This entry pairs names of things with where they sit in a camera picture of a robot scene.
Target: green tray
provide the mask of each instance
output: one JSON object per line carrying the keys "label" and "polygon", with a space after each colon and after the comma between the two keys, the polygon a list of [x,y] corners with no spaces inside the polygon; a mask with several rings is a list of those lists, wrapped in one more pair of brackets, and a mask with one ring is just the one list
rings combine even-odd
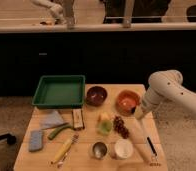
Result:
{"label": "green tray", "polygon": [[84,102],[85,76],[42,76],[32,105],[43,109],[81,108]]}

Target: yellow banana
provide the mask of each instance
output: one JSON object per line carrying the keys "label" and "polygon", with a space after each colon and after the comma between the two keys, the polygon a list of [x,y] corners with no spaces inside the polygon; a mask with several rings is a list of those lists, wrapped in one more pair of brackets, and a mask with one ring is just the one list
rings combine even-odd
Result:
{"label": "yellow banana", "polygon": [[53,160],[51,161],[51,164],[56,163],[64,156],[64,154],[67,152],[67,150],[71,147],[72,142],[73,142],[73,140],[71,138],[69,138],[63,143],[63,145],[60,147],[58,152],[55,154]]}

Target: wall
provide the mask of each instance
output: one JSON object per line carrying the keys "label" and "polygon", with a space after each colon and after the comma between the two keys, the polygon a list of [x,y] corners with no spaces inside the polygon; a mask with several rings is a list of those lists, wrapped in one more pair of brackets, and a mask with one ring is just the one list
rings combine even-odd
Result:
{"label": "wall", "polygon": [[166,69],[196,90],[196,31],[0,34],[0,96],[33,95],[41,75],[147,85]]}

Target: red grapes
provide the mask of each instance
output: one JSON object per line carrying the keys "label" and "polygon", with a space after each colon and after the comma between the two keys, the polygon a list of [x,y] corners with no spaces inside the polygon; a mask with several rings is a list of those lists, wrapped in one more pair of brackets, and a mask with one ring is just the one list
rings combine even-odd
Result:
{"label": "red grapes", "polygon": [[128,138],[129,137],[129,130],[124,126],[124,121],[120,116],[115,116],[114,121],[114,130],[121,134],[123,138]]}

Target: red bowl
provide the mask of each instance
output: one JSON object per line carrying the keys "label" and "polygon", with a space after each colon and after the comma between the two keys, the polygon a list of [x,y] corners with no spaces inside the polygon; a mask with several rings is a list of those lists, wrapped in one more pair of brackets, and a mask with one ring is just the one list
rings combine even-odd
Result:
{"label": "red bowl", "polygon": [[100,86],[91,87],[87,91],[86,103],[92,106],[100,106],[103,104],[107,97],[107,91]]}
{"label": "red bowl", "polygon": [[117,109],[123,115],[133,114],[139,104],[140,96],[130,90],[123,90],[116,99]]}

